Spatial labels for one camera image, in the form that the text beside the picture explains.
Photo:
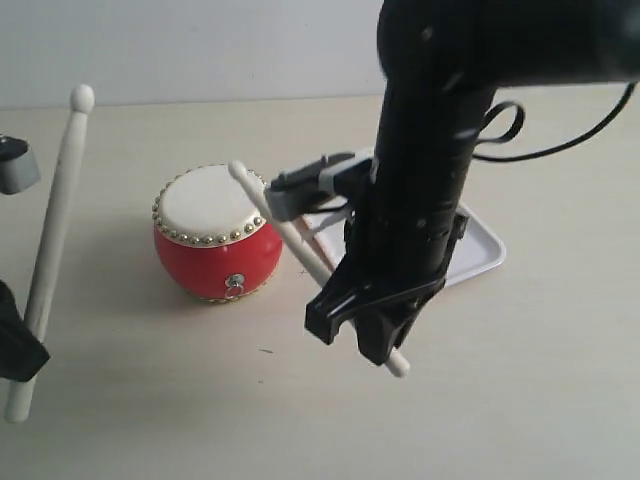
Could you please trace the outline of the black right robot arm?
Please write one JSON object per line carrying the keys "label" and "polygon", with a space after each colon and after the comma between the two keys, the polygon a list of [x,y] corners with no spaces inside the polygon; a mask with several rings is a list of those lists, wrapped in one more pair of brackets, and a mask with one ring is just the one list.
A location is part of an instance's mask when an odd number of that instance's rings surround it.
{"label": "black right robot arm", "polygon": [[444,286],[496,91],[637,81],[639,5],[387,1],[377,48],[387,82],[374,168],[356,195],[345,256],[308,303],[305,326],[331,343],[353,322],[360,353],[379,365]]}

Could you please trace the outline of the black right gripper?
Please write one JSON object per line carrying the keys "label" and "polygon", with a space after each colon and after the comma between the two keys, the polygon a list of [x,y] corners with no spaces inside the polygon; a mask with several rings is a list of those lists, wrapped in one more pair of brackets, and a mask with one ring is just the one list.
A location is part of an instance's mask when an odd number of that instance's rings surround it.
{"label": "black right gripper", "polygon": [[451,201],[422,211],[408,205],[380,215],[365,203],[351,205],[344,227],[345,256],[306,305],[305,328],[329,345],[342,324],[352,321],[359,352],[383,365],[444,288],[467,223]]}

